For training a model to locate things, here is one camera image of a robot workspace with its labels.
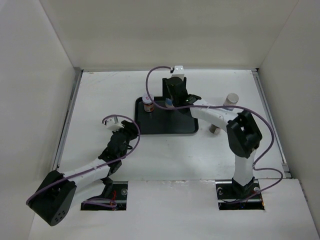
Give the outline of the purple-label grey-cap shaker bottle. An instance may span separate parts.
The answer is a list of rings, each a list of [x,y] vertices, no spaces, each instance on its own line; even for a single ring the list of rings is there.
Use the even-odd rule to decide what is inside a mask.
[[[217,135],[219,132],[220,132],[220,128],[211,124],[210,127],[209,127],[209,131],[214,134],[214,135]]]

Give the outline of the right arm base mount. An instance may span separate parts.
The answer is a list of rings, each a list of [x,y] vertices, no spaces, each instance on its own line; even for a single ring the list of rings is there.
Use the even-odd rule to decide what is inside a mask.
[[[221,211],[265,210],[259,181],[241,186],[233,179],[215,182],[218,208]]]

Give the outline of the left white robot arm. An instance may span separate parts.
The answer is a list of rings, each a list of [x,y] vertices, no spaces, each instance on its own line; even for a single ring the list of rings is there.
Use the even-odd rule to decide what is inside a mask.
[[[111,127],[107,147],[89,164],[68,172],[49,172],[26,205],[49,226],[56,226],[76,205],[97,206],[112,210],[118,204],[112,195],[110,176],[121,166],[122,160],[135,150],[132,140],[140,140],[141,131],[135,122],[122,121]]]

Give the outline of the small dark sauce jar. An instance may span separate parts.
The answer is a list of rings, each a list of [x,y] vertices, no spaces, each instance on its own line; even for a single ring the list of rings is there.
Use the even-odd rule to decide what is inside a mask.
[[[147,93],[142,96],[143,109],[145,112],[151,113],[154,111],[155,106],[153,100],[154,97],[152,95],[148,95]]]

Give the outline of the blue-label grey-cap shaker bottle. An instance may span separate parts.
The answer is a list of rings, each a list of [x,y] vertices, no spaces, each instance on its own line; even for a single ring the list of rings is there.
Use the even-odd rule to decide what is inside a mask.
[[[228,111],[233,111],[233,106],[236,106],[237,103],[239,101],[239,96],[236,93],[229,93],[226,98],[225,101],[223,103],[223,105],[226,107],[225,109]]]

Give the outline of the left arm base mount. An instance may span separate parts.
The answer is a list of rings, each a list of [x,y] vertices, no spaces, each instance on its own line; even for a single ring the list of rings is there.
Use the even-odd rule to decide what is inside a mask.
[[[113,181],[110,177],[102,179],[104,189],[100,195],[88,199],[96,204],[82,203],[81,211],[125,211],[127,209],[128,181]]]

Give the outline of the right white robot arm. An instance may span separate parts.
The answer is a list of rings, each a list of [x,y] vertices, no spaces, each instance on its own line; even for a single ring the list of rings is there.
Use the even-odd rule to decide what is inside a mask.
[[[173,106],[179,112],[190,114],[193,118],[206,121],[226,132],[228,146],[235,155],[231,190],[236,199],[247,198],[255,180],[253,163],[256,150],[262,140],[262,133],[252,114],[247,110],[235,113],[227,107],[216,108],[200,96],[189,94],[186,81],[178,76],[164,78],[162,81]]]

